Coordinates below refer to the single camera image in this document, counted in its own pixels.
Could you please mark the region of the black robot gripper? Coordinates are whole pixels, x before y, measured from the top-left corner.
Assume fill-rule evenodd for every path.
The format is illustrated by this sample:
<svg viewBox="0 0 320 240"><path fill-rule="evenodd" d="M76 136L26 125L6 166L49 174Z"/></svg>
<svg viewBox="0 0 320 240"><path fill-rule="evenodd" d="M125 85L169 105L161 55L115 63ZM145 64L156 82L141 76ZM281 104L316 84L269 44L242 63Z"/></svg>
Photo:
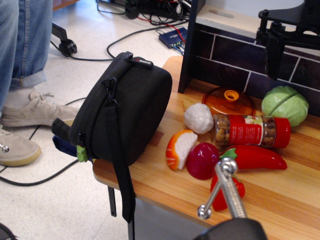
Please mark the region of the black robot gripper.
<svg viewBox="0 0 320 240"><path fill-rule="evenodd" d="M280 71L284 45L299 48L320 46L320 2L305 0L288 9L264 9L259 12L260 27L256 42L266 46L265 69L276 80ZM280 42L269 42L275 39Z"/></svg>

